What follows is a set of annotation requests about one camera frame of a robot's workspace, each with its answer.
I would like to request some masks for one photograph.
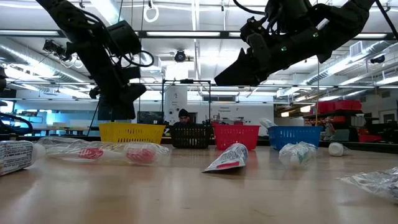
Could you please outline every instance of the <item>white bottle cap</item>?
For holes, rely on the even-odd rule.
[[[342,156],[344,154],[343,145],[337,142],[330,143],[329,154],[331,156]]]
[[[33,145],[32,163],[45,156],[45,148],[41,144]]]

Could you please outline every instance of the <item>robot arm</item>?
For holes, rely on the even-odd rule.
[[[95,98],[100,94],[101,103],[109,105],[126,119],[134,119],[133,101],[146,88],[142,84],[131,84],[132,78],[140,78],[139,65],[132,61],[132,55],[144,52],[141,43],[126,21],[106,27],[95,15],[75,7],[66,0],[37,0],[50,14],[66,37],[67,55],[77,53],[98,85],[90,92]],[[136,67],[122,67],[121,60],[127,60]]]
[[[270,0],[260,21],[252,17],[241,28],[241,38],[250,48],[246,53],[241,49],[237,61],[215,82],[256,86],[270,74],[314,55],[325,62],[332,51],[362,31],[375,1],[350,0],[334,7],[311,6],[308,0]],[[317,28],[324,19],[329,21]],[[265,21],[269,22],[267,28],[262,26]]]

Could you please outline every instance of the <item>red label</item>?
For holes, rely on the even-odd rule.
[[[104,151],[99,148],[85,148],[81,149],[79,153],[80,158],[84,159],[97,159],[104,154]]]

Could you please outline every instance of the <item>plastic bag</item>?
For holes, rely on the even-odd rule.
[[[37,144],[45,148],[48,157],[84,161],[154,164],[169,154],[166,147],[148,142],[88,142],[49,137],[39,139]]]
[[[260,124],[266,127],[267,129],[273,126],[276,126],[275,123],[272,121],[268,120],[267,118],[260,118]]]
[[[398,167],[385,171],[359,173],[340,179],[369,193],[398,203]]]
[[[347,155],[349,152],[350,149],[338,142],[333,142],[329,145],[329,155],[331,156],[343,156]]]
[[[247,147],[244,144],[235,143],[227,148],[203,172],[244,167],[246,165],[246,159],[248,159]]]
[[[33,165],[44,155],[42,147],[29,141],[0,142],[0,175],[5,175]]]
[[[302,167],[310,163],[317,156],[317,149],[313,144],[300,142],[286,144],[279,151],[279,160],[288,168]]]

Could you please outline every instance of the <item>toothpaste tube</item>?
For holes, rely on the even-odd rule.
[[[29,141],[0,142],[0,176],[31,166],[45,149]]]
[[[225,150],[203,172],[244,167],[248,159],[248,149],[240,143],[235,143]]]

